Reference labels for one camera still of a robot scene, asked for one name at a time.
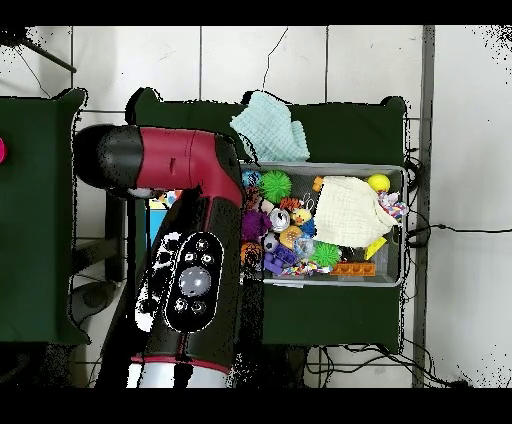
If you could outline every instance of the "washcloth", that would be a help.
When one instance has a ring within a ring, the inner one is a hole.
[[[377,193],[358,178],[327,176],[315,214],[314,240],[367,247],[398,222],[379,205]]]
[[[248,141],[262,162],[296,162],[309,159],[306,135],[299,121],[291,120],[288,107],[275,97],[255,91],[247,108],[230,123],[252,157]]]

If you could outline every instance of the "light blue cloth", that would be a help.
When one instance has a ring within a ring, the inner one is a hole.
[[[242,139],[247,154],[261,162],[297,162],[309,159],[306,135],[299,121],[291,120],[288,107],[275,97],[255,91],[247,108],[230,123]]]

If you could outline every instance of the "orange toy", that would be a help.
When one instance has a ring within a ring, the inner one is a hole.
[[[320,191],[323,183],[324,179],[322,177],[316,177],[315,181],[313,181],[313,191]]]
[[[247,261],[247,265],[256,265],[258,262],[261,262],[263,257],[263,248],[260,244],[248,241],[242,244],[240,248],[240,261],[242,265],[245,265]]]
[[[299,199],[295,197],[283,197],[279,204],[279,209],[286,209],[292,212],[294,209],[299,209],[301,206]]]
[[[340,262],[333,266],[330,275],[375,277],[375,264],[371,262]]]
[[[293,250],[293,242],[302,235],[302,230],[295,225],[290,225],[279,234],[279,242],[290,250]]]

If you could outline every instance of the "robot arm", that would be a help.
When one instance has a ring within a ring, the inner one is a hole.
[[[132,196],[185,190],[154,242],[151,273],[141,276],[137,311],[127,318],[149,316],[133,326],[144,349],[127,350],[142,367],[138,387],[223,385],[234,361],[240,286],[243,186],[233,144],[196,130],[99,125],[77,133],[73,147],[77,175],[94,187]]]

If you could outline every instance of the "pink object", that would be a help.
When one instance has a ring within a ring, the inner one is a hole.
[[[0,163],[2,163],[7,157],[7,146],[4,141],[0,138]]]

